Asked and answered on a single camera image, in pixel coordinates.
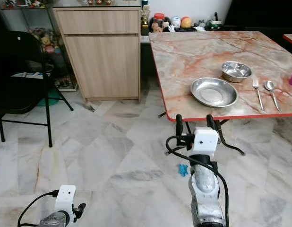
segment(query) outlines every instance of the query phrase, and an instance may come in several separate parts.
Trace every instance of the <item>table leg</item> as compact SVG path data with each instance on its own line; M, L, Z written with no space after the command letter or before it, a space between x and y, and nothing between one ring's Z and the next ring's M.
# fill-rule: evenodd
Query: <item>table leg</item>
M164 112L164 113L161 113L160 115L158 115L157 117L158 118L161 118L161 117L163 117L164 115L166 115L166 112Z
M241 153L241 155L246 155L245 152L243 152L241 149L237 148L237 147L234 147L234 146L231 146L229 144L226 143L225 141L225 138L223 137L223 132L222 132L222 128L221 128L221 125L226 123L228 120L223 120L222 122L220 122L219 120L215 120L215 125L216 125L216 129L217 129L217 132L218 134L220 135L220 139L221 139L221 142L222 144L225 146L225 147L228 147L228 148L231 148L231 149L234 149L234 150L237 150L238 152Z
M227 121L229 121L229 119L222 120L222 121L220 122L220 125L223 125L223 124L225 124Z
M185 123L186 123L186 127L187 127L187 130L188 130L188 133L191 134L191 130L190 130L188 122L185 122Z

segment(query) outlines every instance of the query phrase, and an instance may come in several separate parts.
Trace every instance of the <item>cabinet drawer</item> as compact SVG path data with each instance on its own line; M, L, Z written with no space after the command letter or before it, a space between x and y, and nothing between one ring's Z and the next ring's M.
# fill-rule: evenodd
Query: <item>cabinet drawer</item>
M137 34L137 10L112 11L57 11L63 33L83 34Z
M139 37L65 37L85 98L138 98Z

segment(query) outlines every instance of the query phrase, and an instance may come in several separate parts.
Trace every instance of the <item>spoon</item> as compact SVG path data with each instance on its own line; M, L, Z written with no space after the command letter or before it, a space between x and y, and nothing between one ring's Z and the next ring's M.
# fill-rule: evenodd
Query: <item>spoon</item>
M265 82L265 88L270 91L270 93L273 95L273 100L274 100L274 103L275 103L275 106L276 108L278 109L278 111L280 111L280 108L278 106L278 103L277 103L277 100L276 100L276 97L275 97L275 94L273 92L273 90L275 89L275 86L273 84L272 81L268 80Z

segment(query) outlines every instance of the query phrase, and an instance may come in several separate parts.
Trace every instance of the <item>fork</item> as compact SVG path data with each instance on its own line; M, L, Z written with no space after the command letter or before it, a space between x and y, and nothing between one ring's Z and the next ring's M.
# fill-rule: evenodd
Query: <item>fork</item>
M258 79L253 80L252 86L258 92L259 103L260 103L261 109L264 110L264 106L263 106L263 103L261 102L261 97L260 97L260 93L258 90L258 87L259 87L258 86Z

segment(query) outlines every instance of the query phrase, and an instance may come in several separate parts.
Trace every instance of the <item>stainless steel bowl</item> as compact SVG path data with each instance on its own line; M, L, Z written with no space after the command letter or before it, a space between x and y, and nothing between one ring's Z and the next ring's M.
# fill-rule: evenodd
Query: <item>stainless steel bowl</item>
M243 79L251 76L251 69L242 63L236 61L226 61L222 64L223 77L230 82L241 82Z
M193 96L209 107L227 107L233 105L238 94L228 82L217 78L200 78L191 85Z

